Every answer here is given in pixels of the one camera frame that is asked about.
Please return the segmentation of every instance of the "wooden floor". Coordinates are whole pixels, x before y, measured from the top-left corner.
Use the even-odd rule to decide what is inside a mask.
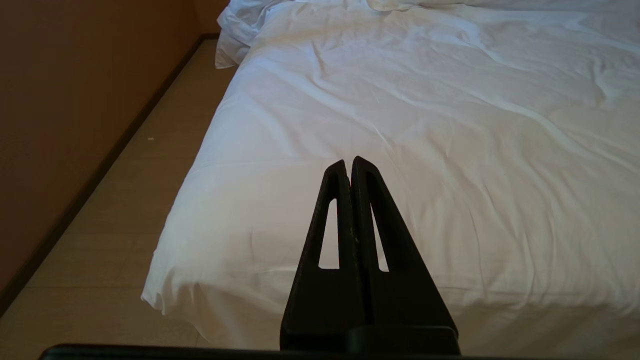
[[[0,319],[0,360],[58,343],[207,346],[140,300],[157,240],[235,68],[206,40]]]

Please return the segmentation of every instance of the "bed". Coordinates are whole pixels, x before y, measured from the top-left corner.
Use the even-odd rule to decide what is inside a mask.
[[[217,347],[278,348],[322,174],[360,155],[463,354],[638,359],[638,5],[451,2],[232,1],[217,62],[241,63],[143,300]]]

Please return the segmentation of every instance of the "beige floor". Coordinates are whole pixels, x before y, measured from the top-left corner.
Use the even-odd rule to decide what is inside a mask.
[[[205,41],[0,319],[0,360],[58,343],[207,346],[140,300],[164,220],[234,69]]]

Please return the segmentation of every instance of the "brown wall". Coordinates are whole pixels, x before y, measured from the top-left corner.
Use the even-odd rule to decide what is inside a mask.
[[[0,290],[199,34],[191,1],[0,2]]]
[[[218,16],[225,9],[228,0],[193,0],[202,33],[220,33]]]

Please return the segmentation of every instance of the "baseboard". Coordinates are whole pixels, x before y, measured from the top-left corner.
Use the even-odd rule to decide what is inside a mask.
[[[191,49],[184,55],[180,63],[171,71],[169,76],[162,82],[160,87],[154,92],[153,96],[147,101],[142,110],[138,113],[135,119],[131,122],[131,125],[125,130],[124,134],[118,139],[116,144],[111,148],[109,154],[102,160],[98,169],[93,173],[91,178],[83,186],[80,194],[73,200],[71,205],[64,212],[58,223],[54,226],[51,232],[40,242],[40,245],[35,250],[33,255],[27,260],[27,262],[20,268],[15,276],[11,279],[7,287],[0,293],[0,316],[4,315],[4,312],[11,306],[11,303],[20,294],[20,291],[27,285],[31,276],[35,274],[40,264],[49,255],[49,252],[56,245],[60,236],[65,233],[67,227],[71,224],[76,215],[80,212],[80,209],[84,206],[85,202],[89,199],[95,188],[100,184],[102,178],[107,174],[107,171],[111,168],[113,163],[119,157],[120,153],[127,146],[131,138],[136,134],[142,123],[149,116],[151,111],[156,107],[164,93],[169,89],[169,86],[173,83],[175,78],[178,77],[180,71],[187,65],[187,62],[195,54],[198,47],[203,40],[209,39],[209,36],[216,36],[218,34],[203,34],[200,35],[198,40],[193,44]]]

